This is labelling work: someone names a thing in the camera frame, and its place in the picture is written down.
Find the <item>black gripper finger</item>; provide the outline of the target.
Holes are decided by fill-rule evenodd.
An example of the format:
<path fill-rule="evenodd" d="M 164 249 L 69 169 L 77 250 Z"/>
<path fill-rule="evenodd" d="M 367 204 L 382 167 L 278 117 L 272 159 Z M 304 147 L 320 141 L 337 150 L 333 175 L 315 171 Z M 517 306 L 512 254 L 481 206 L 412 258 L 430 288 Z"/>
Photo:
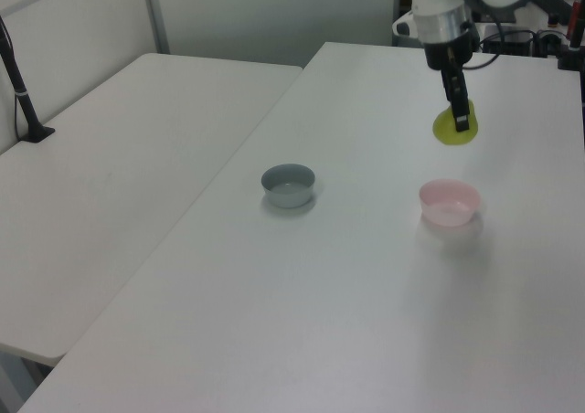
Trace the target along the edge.
<path fill-rule="evenodd" d="M 441 71 L 441 78 L 447 101 L 452 109 L 455 131 L 468 131 L 470 129 L 470 108 L 463 70 L 448 67 Z"/>

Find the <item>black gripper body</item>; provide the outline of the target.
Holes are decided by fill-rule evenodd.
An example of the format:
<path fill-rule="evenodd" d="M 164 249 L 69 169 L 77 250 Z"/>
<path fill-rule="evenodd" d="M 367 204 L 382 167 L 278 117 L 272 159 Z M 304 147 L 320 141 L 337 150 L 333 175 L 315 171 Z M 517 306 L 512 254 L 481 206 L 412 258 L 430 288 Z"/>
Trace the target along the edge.
<path fill-rule="evenodd" d="M 430 69 L 462 68 L 473 56 L 473 36 L 466 32 L 448 42 L 425 44 L 424 53 Z"/>

